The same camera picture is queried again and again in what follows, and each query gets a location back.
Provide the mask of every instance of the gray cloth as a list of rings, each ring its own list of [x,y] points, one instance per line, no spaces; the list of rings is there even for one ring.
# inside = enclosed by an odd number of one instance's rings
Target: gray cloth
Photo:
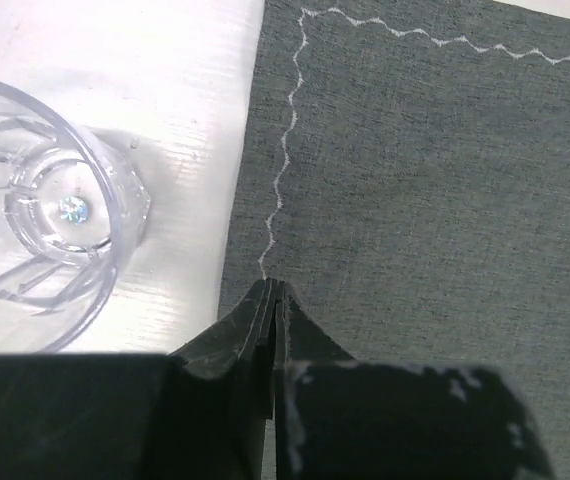
[[[264,272],[340,344],[502,367],[570,479],[565,57],[569,20],[490,1],[268,0],[221,313],[271,218]]]

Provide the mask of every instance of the gemstone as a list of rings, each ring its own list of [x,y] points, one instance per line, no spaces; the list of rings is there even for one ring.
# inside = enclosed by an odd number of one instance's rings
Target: gemstone
[[[73,195],[65,197],[58,203],[58,211],[62,220],[74,225],[80,225],[89,217],[89,208],[85,200]]]

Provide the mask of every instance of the white thread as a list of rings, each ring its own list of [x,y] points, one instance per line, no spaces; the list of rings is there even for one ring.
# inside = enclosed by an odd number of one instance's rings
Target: white thread
[[[301,69],[298,65],[298,55],[308,45],[307,34],[305,33],[305,27],[303,25],[304,21],[305,21],[305,17],[314,18],[314,17],[319,17],[319,16],[327,14],[327,13],[337,13],[339,15],[342,15],[354,27],[360,27],[362,25],[367,25],[367,24],[378,24],[378,25],[382,25],[388,32],[392,33],[397,38],[403,38],[404,36],[409,35],[409,34],[423,35],[439,47],[444,47],[445,45],[449,45],[450,43],[465,43],[465,44],[469,45],[470,47],[472,47],[472,49],[474,49],[477,53],[486,53],[486,52],[489,52],[490,50],[503,51],[515,60],[520,60],[521,58],[527,57],[529,55],[536,55],[536,56],[539,56],[542,59],[546,60],[547,62],[549,62],[552,65],[556,65],[556,64],[561,63],[561,62],[570,62],[570,56],[562,57],[562,58],[551,58],[551,57],[548,57],[547,55],[545,55],[538,48],[532,48],[531,50],[528,50],[527,52],[523,52],[523,53],[516,53],[516,52],[512,52],[511,50],[508,50],[507,47],[505,45],[503,45],[502,43],[497,43],[496,45],[493,45],[491,47],[479,47],[478,45],[473,44],[465,35],[461,35],[459,37],[451,38],[449,40],[441,40],[441,39],[432,37],[429,33],[427,33],[422,28],[415,28],[413,30],[400,31],[400,30],[396,30],[395,28],[391,28],[389,25],[387,25],[387,23],[385,23],[384,20],[380,19],[379,17],[372,17],[372,18],[368,18],[367,20],[358,20],[356,18],[350,17],[345,12],[343,12],[341,9],[336,8],[336,7],[328,8],[327,10],[322,10],[322,11],[314,11],[314,10],[308,10],[306,8],[301,8],[301,12],[302,12],[301,16],[298,18],[298,25],[301,29],[301,35],[302,35],[303,39],[301,41],[301,45],[298,47],[298,50],[296,50],[296,52],[292,56],[292,62],[294,62],[294,65],[296,66],[296,72],[298,73],[298,80],[296,81],[296,86],[294,87],[294,89],[287,96],[289,106],[292,109],[292,120],[290,121],[289,127],[287,128],[287,130],[285,130],[285,133],[283,133],[283,136],[281,137],[281,148],[283,150],[283,156],[284,156],[285,160],[283,161],[283,166],[281,167],[279,172],[276,174],[276,178],[274,178],[274,181],[272,182],[272,186],[274,187],[274,193],[276,194],[276,208],[270,214],[270,216],[267,217],[267,219],[265,220],[265,225],[267,226],[267,233],[269,235],[269,242],[267,244],[267,247],[265,247],[265,250],[263,250],[263,253],[261,254],[261,256],[258,259],[258,265],[261,269],[261,274],[263,276],[263,279],[267,278],[267,272],[265,271],[265,266],[264,266],[265,257],[267,256],[269,251],[272,249],[272,247],[274,247],[274,245],[276,244],[276,239],[274,237],[274,231],[272,228],[272,224],[274,222],[274,217],[276,216],[276,214],[283,208],[283,197],[281,196],[281,192],[280,192],[280,188],[279,188],[280,181],[281,181],[281,178],[283,177],[283,174],[287,170],[287,167],[289,167],[289,165],[291,163],[290,156],[289,156],[289,153],[287,151],[287,138],[288,138],[289,134],[292,132],[292,130],[294,130],[294,127],[296,127],[296,122],[298,121],[298,113],[296,112],[296,108],[294,107],[294,96],[296,95],[298,90],[301,88],[303,83],[305,83],[305,80],[303,79],[303,73],[301,72]]]

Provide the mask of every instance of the clear plastic cup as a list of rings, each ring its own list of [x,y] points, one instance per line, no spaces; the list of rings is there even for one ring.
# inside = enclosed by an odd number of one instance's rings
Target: clear plastic cup
[[[124,155],[0,82],[0,352],[56,351],[78,336],[149,207]]]

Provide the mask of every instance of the white surface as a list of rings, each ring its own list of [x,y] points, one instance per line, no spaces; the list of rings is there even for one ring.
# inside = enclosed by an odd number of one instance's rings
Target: white surface
[[[506,3],[570,18],[570,0]],[[0,0],[0,80],[76,123],[129,132],[108,137],[139,145],[152,195],[182,192],[168,198],[171,227],[153,207],[154,240],[71,350],[170,351],[215,321],[262,4]]]

